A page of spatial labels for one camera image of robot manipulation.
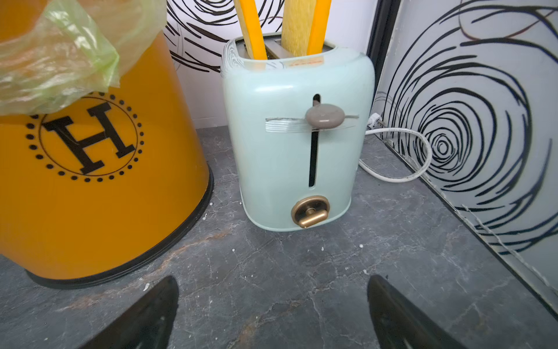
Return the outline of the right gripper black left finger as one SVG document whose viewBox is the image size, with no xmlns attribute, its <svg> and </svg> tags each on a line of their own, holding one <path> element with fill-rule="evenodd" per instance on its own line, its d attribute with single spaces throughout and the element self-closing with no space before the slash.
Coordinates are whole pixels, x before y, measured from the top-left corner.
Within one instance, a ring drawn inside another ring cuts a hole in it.
<svg viewBox="0 0 558 349">
<path fill-rule="evenodd" d="M 166 348 L 178 309 L 179 287 L 173 276 L 149 292 L 83 348 Z"/>
</svg>

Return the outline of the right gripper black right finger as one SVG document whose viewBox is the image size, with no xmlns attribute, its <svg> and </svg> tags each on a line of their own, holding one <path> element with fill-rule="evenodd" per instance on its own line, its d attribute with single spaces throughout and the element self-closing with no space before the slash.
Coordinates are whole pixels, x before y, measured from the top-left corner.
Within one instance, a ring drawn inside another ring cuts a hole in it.
<svg viewBox="0 0 558 349">
<path fill-rule="evenodd" d="M 370 277 L 369 312 L 381 348 L 463 348 L 388 280 Z"/>
</svg>

